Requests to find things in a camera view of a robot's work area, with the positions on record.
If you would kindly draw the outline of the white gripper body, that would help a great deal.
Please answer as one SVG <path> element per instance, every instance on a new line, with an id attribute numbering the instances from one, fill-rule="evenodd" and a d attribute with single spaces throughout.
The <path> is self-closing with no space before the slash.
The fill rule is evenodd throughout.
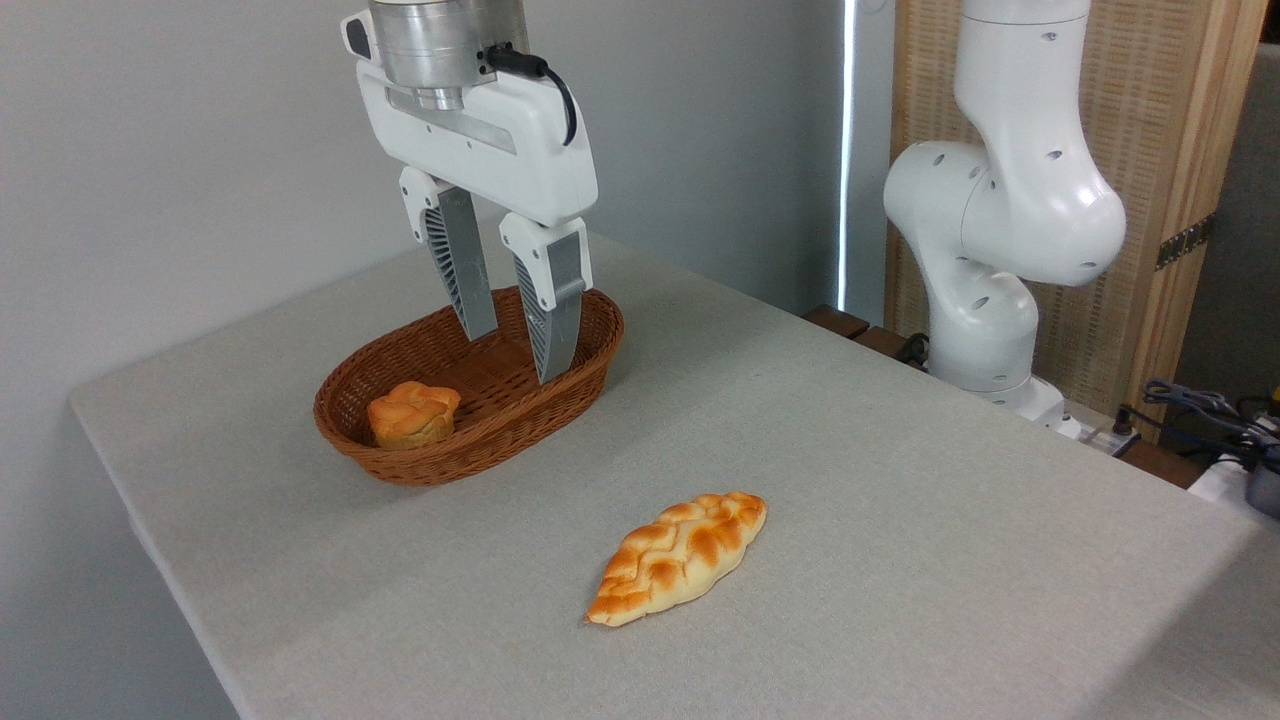
<path id="1" fill-rule="evenodd" d="M 595 204 L 579 106 L 532 70 L 524 12 L 362 10 L 342 38 L 390 158 L 543 225 Z"/>

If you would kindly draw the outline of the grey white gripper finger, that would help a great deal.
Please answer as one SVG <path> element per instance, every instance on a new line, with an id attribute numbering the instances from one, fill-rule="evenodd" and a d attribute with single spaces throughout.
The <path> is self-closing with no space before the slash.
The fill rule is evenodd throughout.
<path id="1" fill-rule="evenodd" d="M 430 250 L 468 340 L 498 328 L 472 195 L 413 167 L 399 176 L 413 237 Z"/>
<path id="2" fill-rule="evenodd" d="M 544 227 L 511 211 L 499 229 L 515 259 L 538 379 L 547 384 L 573 361 L 582 295 L 593 287 L 585 222 Z"/>

